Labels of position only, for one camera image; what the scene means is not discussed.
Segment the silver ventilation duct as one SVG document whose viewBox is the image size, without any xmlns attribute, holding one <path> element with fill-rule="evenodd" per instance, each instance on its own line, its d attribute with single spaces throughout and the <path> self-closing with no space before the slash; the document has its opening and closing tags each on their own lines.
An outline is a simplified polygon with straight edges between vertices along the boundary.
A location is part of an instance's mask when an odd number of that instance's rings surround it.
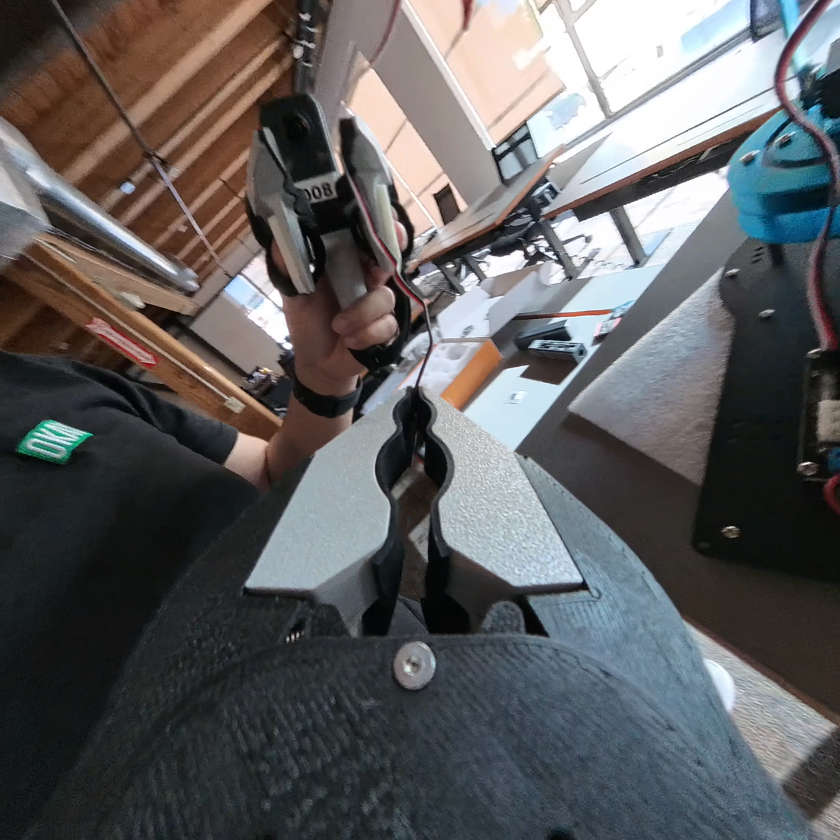
<svg viewBox="0 0 840 840">
<path fill-rule="evenodd" d="M 66 219 L 86 234 L 184 293 L 198 291 L 196 273 L 163 257 L 141 238 L 105 213 L 99 205 L 51 169 L 35 147 L 12 123 L 1 119 L 2 163 L 10 180 L 35 201 L 34 212 L 44 221 L 44 211 Z"/>
</svg>

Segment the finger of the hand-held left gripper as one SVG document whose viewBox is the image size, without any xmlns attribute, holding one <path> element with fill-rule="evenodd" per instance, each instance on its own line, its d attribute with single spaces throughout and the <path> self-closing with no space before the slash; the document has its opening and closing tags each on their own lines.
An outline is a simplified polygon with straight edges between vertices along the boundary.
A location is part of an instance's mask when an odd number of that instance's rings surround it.
<svg viewBox="0 0 840 840">
<path fill-rule="evenodd" d="M 345 117 L 339 121 L 339 142 L 364 241 L 374 258 L 401 258 L 396 192 L 378 139 L 363 120 Z"/>
<path fill-rule="evenodd" d="M 310 295 L 316 289 L 301 215 L 308 202 L 291 181 L 267 129 L 254 132 L 248 158 L 248 220 L 266 253 L 272 285 L 283 296 Z"/>
</svg>

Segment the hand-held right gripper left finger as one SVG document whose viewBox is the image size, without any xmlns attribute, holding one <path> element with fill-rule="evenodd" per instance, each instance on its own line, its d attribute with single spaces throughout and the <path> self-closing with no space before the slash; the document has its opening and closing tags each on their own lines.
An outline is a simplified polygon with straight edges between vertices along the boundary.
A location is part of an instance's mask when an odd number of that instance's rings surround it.
<svg viewBox="0 0 840 840">
<path fill-rule="evenodd" d="M 412 387 L 395 392 L 311 457 L 247 593 L 334 607 L 353 636 L 388 632 L 404 557 L 392 489 L 412 463 L 415 407 Z"/>
</svg>

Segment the white shoe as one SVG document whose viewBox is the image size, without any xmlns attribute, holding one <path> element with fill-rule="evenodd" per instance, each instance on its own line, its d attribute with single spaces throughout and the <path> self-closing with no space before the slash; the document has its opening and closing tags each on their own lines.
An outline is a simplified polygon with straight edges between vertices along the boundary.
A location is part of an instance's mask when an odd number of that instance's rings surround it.
<svg viewBox="0 0 840 840">
<path fill-rule="evenodd" d="M 730 673 L 718 662 L 704 658 L 704 666 L 727 713 L 731 714 L 737 701 L 737 687 Z"/>
</svg>

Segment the black rectangular device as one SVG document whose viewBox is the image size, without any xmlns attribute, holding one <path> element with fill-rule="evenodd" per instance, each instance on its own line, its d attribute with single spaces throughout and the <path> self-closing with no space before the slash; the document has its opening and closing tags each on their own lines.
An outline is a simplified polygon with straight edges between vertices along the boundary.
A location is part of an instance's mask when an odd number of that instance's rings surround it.
<svg viewBox="0 0 840 840">
<path fill-rule="evenodd" d="M 541 340 L 570 342 L 571 334 L 567 329 L 566 320 L 541 321 L 517 332 L 513 342 L 518 350 L 527 350 L 534 341 Z"/>
</svg>

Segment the black round base plate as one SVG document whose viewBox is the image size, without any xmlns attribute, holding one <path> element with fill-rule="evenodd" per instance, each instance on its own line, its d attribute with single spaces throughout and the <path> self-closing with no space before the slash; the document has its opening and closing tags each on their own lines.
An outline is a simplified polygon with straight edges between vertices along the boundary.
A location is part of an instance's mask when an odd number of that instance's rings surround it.
<svg viewBox="0 0 840 840">
<path fill-rule="evenodd" d="M 747 240 L 724 267 L 734 335 L 692 544 L 708 557 L 839 580 L 838 474 L 799 476 L 806 354 L 821 349 L 806 301 L 811 245 Z"/>
</svg>

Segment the red white sign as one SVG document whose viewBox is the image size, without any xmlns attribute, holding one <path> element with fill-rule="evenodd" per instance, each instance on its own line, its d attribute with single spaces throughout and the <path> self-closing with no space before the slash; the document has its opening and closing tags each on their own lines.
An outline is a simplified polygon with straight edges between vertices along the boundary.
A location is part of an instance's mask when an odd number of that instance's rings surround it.
<svg viewBox="0 0 840 840">
<path fill-rule="evenodd" d="M 84 329 L 131 360 L 134 364 L 146 370 L 153 369 L 159 363 L 159 358 L 153 352 L 115 329 L 109 322 L 101 318 L 92 318 L 85 324 Z"/>
</svg>

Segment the white foam sheet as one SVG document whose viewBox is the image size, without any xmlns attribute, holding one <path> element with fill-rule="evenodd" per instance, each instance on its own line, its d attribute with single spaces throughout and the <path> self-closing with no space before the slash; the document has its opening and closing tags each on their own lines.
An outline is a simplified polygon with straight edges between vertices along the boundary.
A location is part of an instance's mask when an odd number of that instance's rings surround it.
<svg viewBox="0 0 840 840">
<path fill-rule="evenodd" d="M 728 369 L 735 320 L 724 269 L 570 403 L 570 411 L 699 487 Z"/>
</svg>

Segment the grey desk with orange edge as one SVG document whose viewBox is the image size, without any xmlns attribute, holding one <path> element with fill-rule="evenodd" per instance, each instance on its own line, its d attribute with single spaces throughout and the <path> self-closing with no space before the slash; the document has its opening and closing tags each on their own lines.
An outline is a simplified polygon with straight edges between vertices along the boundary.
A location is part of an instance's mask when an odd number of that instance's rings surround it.
<svg viewBox="0 0 840 840">
<path fill-rule="evenodd" d="M 769 89 L 638 152 L 618 143 L 616 133 L 605 137 L 587 149 L 592 155 L 544 211 L 543 228 L 568 214 L 580 222 L 607 214 L 633 264 L 643 266 L 667 234 L 643 244 L 627 205 L 725 167 L 740 144 L 778 109 Z"/>
<path fill-rule="evenodd" d="M 437 267 L 472 256 L 490 245 L 511 215 L 525 207 L 555 161 L 568 150 L 560 145 L 529 164 L 508 184 L 500 184 L 440 228 L 434 237 L 408 261 L 408 272 L 426 264 Z"/>
</svg>

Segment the black slotted device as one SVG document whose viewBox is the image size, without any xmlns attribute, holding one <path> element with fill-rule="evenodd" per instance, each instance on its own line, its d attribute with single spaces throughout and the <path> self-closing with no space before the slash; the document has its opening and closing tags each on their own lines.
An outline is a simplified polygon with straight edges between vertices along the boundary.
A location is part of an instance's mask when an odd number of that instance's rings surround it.
<svg viewBox="0 0 840 840">
<path fill-rule="evenodd" d="M 553 339 L 537 339 L 530 342 L 528 352 L 535 358 L 573 365 L 580 364 L 587 356 L 587 349 L 583 343 Z"/>
</svg>

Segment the control circuit board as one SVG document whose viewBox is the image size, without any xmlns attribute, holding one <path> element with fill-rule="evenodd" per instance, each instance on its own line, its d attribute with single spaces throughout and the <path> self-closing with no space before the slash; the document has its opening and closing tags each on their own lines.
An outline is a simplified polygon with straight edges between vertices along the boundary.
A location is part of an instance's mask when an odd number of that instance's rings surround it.
<svg viewBox="0 0 840 840">
<path fill-rule="evenodd" d="M 796 471 L 826 483 L 839 471 L 839 352 L 806 354 Z"/>
</svg>

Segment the open white cardboard box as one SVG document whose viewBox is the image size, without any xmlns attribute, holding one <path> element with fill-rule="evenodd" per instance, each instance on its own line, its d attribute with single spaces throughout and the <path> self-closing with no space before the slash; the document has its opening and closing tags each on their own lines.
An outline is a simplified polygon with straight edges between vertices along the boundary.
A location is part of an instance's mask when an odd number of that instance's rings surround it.
<svg viewBox="0 0 840 840">
<path fill-rule="evenodd" d="M 526 311 L 551 284 L 553 264 L 517 269 L 481 281 L 437 315 L 437 340 L 484 341 Z"/>
</svg>

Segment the dark desk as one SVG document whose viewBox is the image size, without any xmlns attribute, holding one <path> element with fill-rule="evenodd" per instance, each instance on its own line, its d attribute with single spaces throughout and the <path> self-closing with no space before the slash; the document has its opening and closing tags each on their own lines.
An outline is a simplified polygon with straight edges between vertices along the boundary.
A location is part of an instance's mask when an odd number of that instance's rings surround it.
<svg viewBox="0 0 840 840">
<path fill-rule="evenodd" d="M 725 193 L 518 447 L 613 530 L 679 611 L 838 723 L 838 586 L 723 563 L 690 546 L 699 487 L 570 413 L 569 404 L 744 241 Z"/>
</svg>

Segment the black wristband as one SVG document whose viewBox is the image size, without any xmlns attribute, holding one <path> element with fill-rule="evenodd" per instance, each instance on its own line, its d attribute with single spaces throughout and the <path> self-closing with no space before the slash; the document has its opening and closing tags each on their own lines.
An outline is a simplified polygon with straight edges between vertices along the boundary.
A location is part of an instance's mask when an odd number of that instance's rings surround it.
<svg viewBox="0 0 840 840">
<path fill-rule="evenodd" d="M 317 417 L 335 419 L 353 413 L 361 400 L 361 380 L 357 380 L 356 387 L 346 395 L 321 394 L 303 384 L 296 376 L 292 381 L 292 394 L 295 400 L 310 414 Z"/>
</svg>

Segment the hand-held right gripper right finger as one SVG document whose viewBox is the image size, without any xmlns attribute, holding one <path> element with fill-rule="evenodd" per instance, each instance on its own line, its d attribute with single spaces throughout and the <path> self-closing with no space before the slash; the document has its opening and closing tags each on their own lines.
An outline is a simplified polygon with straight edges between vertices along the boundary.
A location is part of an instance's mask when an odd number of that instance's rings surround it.
<svg viewBox="0 0 840 840">
<path fill-rule="evenodd" d="M 436 488 L 421 601 L 433 634 L 475 632 L 499 602 L 584 590 L 582 572 L 512 450 L 424 388 L 420 440 Z"/>
</svg>

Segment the beige roller blind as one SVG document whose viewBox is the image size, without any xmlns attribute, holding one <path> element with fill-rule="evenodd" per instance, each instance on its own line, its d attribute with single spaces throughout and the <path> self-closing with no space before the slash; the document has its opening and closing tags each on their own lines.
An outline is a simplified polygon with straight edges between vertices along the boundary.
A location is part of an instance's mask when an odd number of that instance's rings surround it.
<svg viewBox="0 0 840 840">
<path fill-rule="evenodd" d="M 409 7 L 493 145 L 567 92 L 536 3 L 412 1 Z"/>
</svg>

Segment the person's left hand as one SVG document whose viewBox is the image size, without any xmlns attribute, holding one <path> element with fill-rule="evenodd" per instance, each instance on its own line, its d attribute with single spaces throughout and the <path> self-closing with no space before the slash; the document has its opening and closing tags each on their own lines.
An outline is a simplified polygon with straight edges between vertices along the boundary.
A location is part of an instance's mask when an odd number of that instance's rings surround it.
<svg viewBox="0 0 840 840">
<path fill-rule="evenodd" d="M 283 298 L 296 377 L 323 396 L 351 394 L 363 371 L 351 351 L 387 347 L 400 331 L 395 294 L 387 286 L 390 275 L 373 265 L 363 274 L 366 292 L 346 309 L 340 309 L 325 277 L 313 293 Z"/>
</svg>

